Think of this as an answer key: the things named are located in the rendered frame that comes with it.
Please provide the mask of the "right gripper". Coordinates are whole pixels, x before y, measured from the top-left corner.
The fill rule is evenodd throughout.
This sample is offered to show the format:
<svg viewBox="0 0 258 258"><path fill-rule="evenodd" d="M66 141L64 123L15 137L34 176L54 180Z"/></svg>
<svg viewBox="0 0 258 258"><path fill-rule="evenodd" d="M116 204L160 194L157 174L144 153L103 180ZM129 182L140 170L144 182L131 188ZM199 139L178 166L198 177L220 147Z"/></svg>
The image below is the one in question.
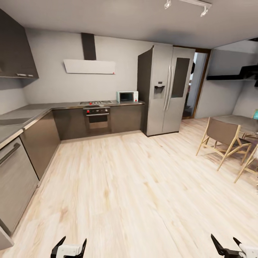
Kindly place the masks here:
<svg viewBox="0 0 258 258"><path fill-rule="evenodd" d="M211 238L213 243L218 251L218 254L221 256L225 256L224 258L243 258L240 256L239 251L230 250L228 248L223 248L219 241L211 234ZM242 244L237 238L233 237L234 241L239 244Z"/></svg>

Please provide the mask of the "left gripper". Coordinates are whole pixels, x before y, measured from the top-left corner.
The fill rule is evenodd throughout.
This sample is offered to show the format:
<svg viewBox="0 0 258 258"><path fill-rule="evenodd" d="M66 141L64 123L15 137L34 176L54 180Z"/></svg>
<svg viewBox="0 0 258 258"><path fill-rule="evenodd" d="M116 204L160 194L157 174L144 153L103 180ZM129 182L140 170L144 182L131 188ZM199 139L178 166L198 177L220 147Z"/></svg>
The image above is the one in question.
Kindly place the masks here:
<svg viewBox="0 0 258 258"><path fill-rule="evenodd" d="M58 251L58 247L61 246L64 243L66 237L63 237L58 244L52 249L52 253L51 253L51 258L56 258L57 256L57 251ZM87 239L85 239L83 245L82 245L82 251L76 255L76 256L66 256L65 258L83 258L84 256L84 252L85 252L85 248L86 248L86 244L87 244Z"/></svg>

